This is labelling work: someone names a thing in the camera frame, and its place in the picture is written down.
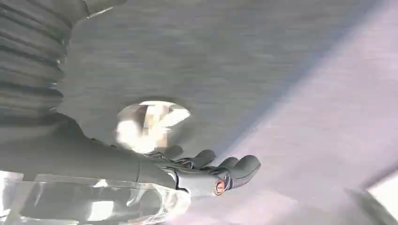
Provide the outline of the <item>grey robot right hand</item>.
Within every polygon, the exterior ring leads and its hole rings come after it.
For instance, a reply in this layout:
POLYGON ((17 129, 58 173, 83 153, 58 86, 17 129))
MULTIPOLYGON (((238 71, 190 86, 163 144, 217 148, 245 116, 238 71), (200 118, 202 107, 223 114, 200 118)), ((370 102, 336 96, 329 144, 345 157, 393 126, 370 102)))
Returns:
POLYGON ((0 120, 0 169, 29 181, 105 179, 123 186, 156 184, 192 195, 221 195, 247 184, 261 166, 253 155, 210 166, 213 159, 210 150, 177 160, 163 153, 129 152, 85 136, 69 117, 0 120))

